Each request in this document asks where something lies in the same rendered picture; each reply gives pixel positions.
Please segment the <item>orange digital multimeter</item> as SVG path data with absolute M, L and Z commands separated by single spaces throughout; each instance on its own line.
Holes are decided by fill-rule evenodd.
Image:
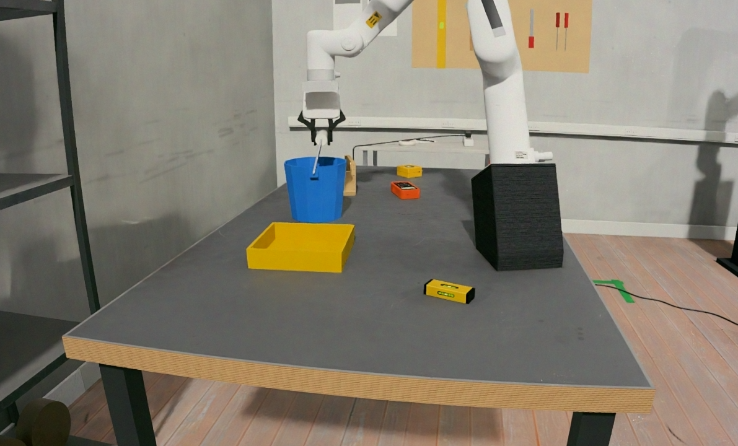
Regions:
M 420 198 L 420 189 L 412 185 L 410 181 L 392 181 L 391 192 L 400 199 Z

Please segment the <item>wooden crate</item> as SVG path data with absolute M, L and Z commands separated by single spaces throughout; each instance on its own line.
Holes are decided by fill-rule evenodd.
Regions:
M 343 196 L 356 196 L 356 163 L 350 155 L 345 156 L 346 173 Z M 349 166 L 351 163 L 351 166 Z

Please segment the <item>yellow shallow tray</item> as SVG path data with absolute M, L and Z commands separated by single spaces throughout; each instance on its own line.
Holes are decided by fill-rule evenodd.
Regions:
M 247 248 L 248 268 L 341 272 L 354 225 L 273 222 Z

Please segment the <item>yellow pocket level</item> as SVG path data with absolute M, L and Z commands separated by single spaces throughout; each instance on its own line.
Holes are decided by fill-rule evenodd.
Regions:
M 468 304 L 475 297 L 475 288 L 430 279 L 424 284 L 424 294 Z

